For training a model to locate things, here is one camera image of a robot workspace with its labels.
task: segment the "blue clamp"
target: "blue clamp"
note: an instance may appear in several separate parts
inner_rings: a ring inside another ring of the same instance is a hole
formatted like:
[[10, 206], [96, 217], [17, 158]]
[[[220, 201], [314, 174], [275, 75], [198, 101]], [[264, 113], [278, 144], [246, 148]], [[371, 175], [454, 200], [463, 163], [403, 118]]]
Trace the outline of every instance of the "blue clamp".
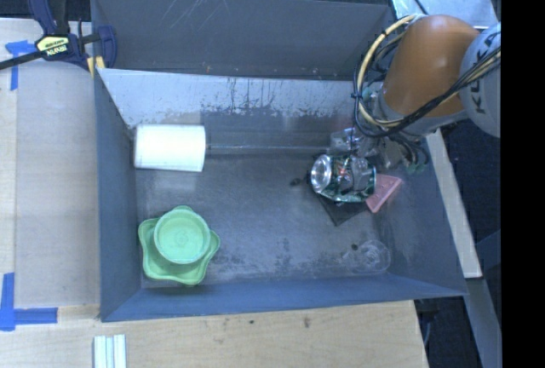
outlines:
[[42, 27], [43, 36], [35, 43], [35, 50], [25, 55], [0, 62], [0, 70], [42, 58], [62, 60], [89, 71], [90, 56], [85, 44], [100, 42], [100, 54], [106, 67], [112, 67], [117, 58], [118, 46], [115, 31], [111, 26], [99, 26], [97, 32], [83, 36], [81, 22], [78, 35], [70, 33], [66, 19], [67, 0], [28, 0], [32, 18]]

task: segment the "white cylinder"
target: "white cylinder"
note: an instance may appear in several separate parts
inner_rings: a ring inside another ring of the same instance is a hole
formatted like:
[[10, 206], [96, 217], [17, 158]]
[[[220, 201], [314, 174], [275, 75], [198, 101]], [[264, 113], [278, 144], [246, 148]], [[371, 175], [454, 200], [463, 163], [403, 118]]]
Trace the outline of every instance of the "white cylinder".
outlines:
[[202, 171], [205, 153], [206, 134], [202, 125], [140, 124], [136, 127], [136, 168]]

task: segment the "yellow label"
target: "yellow label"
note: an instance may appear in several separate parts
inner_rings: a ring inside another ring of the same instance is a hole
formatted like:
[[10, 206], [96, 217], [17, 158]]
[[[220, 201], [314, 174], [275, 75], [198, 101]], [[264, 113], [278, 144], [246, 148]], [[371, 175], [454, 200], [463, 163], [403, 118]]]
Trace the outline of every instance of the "yellow label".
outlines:
[[36, 48], [40, 51], [57, 48], [58, 51], [55, 53], [59, 53], [60, 51], [66, 51], [66, 47], [62, 48], [62, 46], [67, 45], [69, 42], [67, 37], [45, 37], [36, 44]]

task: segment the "blue tape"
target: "blue tape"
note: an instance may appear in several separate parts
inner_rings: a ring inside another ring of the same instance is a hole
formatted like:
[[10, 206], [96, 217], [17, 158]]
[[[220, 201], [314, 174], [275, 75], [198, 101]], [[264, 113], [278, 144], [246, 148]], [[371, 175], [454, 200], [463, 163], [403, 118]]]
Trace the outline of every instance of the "blue tape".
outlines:
[[17, 325], [56, 324], [58, 308], [14, 308], [14, 273], [3, 275], [0, 331], [14, 331]]
[[[28, 53], [34, 53], [36, 51], [36, 47], [33, 43], [29, 43], [28, 41], [16, 41], [14, 43], [7, 43], [6, 49], [9, 53], [13, 55], [14, 58], [16, 58], [19, 55], [26, 55]], [[10, 90], [17, 89], [19, 86], [19, 67], [13, 66], [11, 68], [11, 84], [9, 85]]]

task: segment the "gray bin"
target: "gray bin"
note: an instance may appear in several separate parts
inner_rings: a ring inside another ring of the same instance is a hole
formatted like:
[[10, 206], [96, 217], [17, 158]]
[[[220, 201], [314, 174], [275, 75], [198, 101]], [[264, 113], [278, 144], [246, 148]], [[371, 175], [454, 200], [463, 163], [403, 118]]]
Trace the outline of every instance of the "gray bin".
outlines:
[[[103, 321], [321, 308], [438, 296], [466, 285], [430, 164], [377, 214], [333, 224], [305, 182], [330, 133], [352, 125], [352, 74], [391, 21], [382, 5], [302, 0], [92, 0], [118, 34], [95, 78]], [[200, 173], [137, 170], [137, 124], [202, 124]], [[177, 205], [221, 239], [203, 282], [142, 272], [138, 225]], [[382, 273], [358, 248], [383, 243]]]

